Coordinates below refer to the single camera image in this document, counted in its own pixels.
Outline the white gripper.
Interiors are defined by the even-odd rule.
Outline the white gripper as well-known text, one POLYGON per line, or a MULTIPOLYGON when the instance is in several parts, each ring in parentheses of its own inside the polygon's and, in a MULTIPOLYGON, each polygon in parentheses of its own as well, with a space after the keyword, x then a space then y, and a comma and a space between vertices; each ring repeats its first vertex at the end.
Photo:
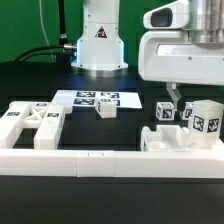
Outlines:
POLYGON ((186 31, 148 31, 140 41, 138 72, 166 84, 176 111, 185 101, 177 83, 224 86, 224 44, 193 44, 186 31))

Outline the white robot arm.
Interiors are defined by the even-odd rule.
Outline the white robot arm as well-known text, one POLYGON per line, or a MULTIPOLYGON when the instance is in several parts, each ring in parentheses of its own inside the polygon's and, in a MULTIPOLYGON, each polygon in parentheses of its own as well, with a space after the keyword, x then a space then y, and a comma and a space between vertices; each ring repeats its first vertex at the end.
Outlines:
MULTIPOLYGON (((124 69, 120 0, 84 0, 74 67, 124 69)), ((175 0, 144 14, 138 73, 147 81, 224 86, 224 0, 175 0)))

